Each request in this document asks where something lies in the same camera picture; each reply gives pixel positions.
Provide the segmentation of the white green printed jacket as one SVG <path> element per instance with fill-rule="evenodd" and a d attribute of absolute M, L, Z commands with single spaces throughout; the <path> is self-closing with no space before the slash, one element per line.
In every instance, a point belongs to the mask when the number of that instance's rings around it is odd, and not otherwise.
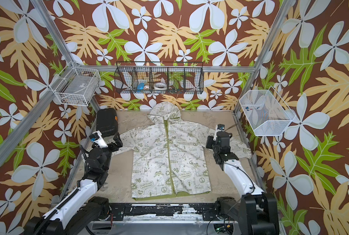
<path fill-rule="evenodd" d="M 148 114 L 152 125 L 120 135 L 122 148 L 133 151 L 131 196 L 135 200 L 205 194 L 212 191 L 204 156 L 216 126 L 183 120 L 180 109 L 161 102 Z"/>

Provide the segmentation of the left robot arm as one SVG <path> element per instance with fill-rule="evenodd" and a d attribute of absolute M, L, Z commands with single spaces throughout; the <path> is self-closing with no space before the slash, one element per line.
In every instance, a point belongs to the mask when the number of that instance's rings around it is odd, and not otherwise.
<path fill-rule="evenodd" d="M 91 134 L 90 139 L 92 149 L 81 150 L 86 157 L 85 172 L 77 187 L 45 215 L 30 219 L 24 227 L 25 235 L 76 235 L 90 222 L 109 218 L 109 200 L 95 196 L 95 193 L 108 177 L 112 153 L 123 143 L 119 133 L 109 144 L 100 131 Z"/>

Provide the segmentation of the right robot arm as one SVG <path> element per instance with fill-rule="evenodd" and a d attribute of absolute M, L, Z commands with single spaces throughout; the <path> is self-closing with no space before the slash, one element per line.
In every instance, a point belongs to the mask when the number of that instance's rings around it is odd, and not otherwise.
<path fill-rule="evenodd" d="M 261 189 L 244 170 L 239 158 L 231 151 L 232 134 L 218 125 L 213 136 L 207 137 L 206 148 L 221 170 L 232 180 L 241 198 L 219 197 L 216 212 L 237 221 L 242 235 L 278 235 L 280 233 L 277 202 L 271 193 Z"/>

